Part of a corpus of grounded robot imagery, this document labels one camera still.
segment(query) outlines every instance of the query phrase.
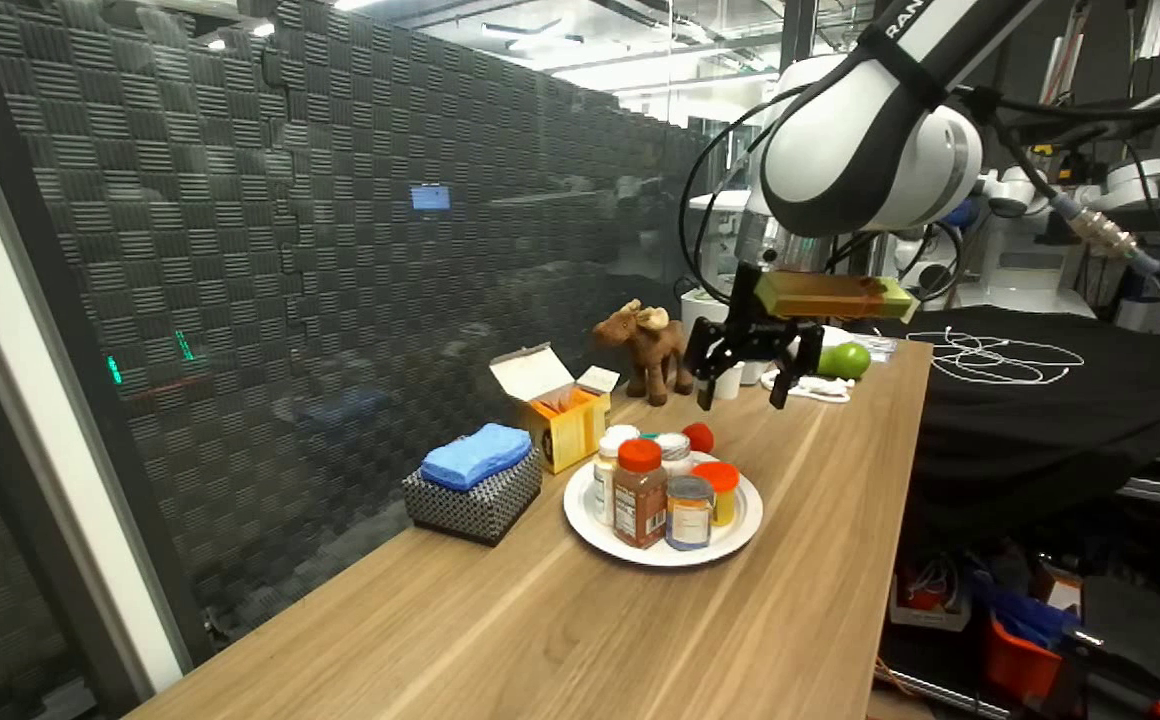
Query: metal frame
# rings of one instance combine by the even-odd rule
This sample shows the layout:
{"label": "metal frame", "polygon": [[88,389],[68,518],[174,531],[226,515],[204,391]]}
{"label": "metal frame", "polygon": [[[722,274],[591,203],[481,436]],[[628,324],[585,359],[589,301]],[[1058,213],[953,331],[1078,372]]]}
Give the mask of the metal frame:
{"label": "metal frame", "polygon": [[[204,654],[212,654],[212,641],[204,630],[200,607],[187,593],[187,577],[179,567],[179,555],[176,555],[174,536],[165,526],[165,515],[158,506],[146,463],[136,454],[136,439],[130,432],[124,408],[119,408],[115,391],[106,385],[109,372],[106,372],[106,353],[102,353],[98,329],[85,311],[72,264],[53,233],[50,209],[45,209],[35,177],[32,177],[32,157],[25,146],[25,137],[11,124],[11,108],[5,100],[5,89],[0,89],[0,198],[7,209],[7,223],[20,237],[15,251],[29,259],[32,274],[42,282],[45,317],[57,324],[57,334],[65,338],[65,354],[76,368],[76,389],[81,389],[85,404],[92,408],[98,436],[106,439],[109,460],[119,477],[124,501],[133,506],[133,525],[146,536],[149,565],[151,565],[160,593],[176,614],[179,641],[185,641],[193,660],[204,660]],[[0,408],[0,504],[5,504],[5,513],[11,513],[11,525],[25,525],[20,531],[29,531],[25,539],[29,539],[32,567],[42,577],[72,577],[76,567],[68,560],[68,548],[61,548],[65,545],[61,526],[53,531],[42,515],[45,497],[42,497],[42,482],[32,478],[32,463],[25,460],[25,452],[11,452],[11,446],[15,446],[11,417]],[[68,622],[81,622],[81,643],[85,643],[88,664],[98,672],[109,672],[98,680],[98,691],[106,698],[133,698],[136,686],[119,683],[113,677],[119,667],[119,664],[113,664],[113,649],[106,649],[113,641],[98,637],[102,622],[85,629],[88,621],[98,621],[92,614],[98,607],[85,607],[85,614],[76,614],[72,603],[65,603],[65,612],[68,612]]]}

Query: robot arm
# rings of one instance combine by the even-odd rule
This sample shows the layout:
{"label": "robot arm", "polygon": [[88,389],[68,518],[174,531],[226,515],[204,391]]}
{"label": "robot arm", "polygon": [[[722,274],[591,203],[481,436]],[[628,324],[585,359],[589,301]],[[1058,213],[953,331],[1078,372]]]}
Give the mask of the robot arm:
{"label": "robot arm", "polygon": [[[857,51],[797,96],[762,151],[766,203],[797,237],[915,226],[982,179],[977,126],[946,108],[956,82],[1042,0],[892,0]],[[730,319],[697,319],[689,368],[699,404],[738,359],[777,359],[771,404],[819,364],[819,319],[783,317],[766,274],[741,264]]]}

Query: wooden table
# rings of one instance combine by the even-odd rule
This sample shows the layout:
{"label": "wooden table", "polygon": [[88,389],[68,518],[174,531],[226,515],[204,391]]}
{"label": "wooden table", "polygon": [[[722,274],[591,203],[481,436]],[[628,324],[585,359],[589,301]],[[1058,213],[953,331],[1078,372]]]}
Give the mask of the wooden table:
{"label": "wooden table", "polygon": [[927,346],[904,342],[844,408],[624,404],[717,428],[767,504],[741,555],[615,565],[551,477],[497,548],[411,526],[133,716],[866,716],[925,391]]}

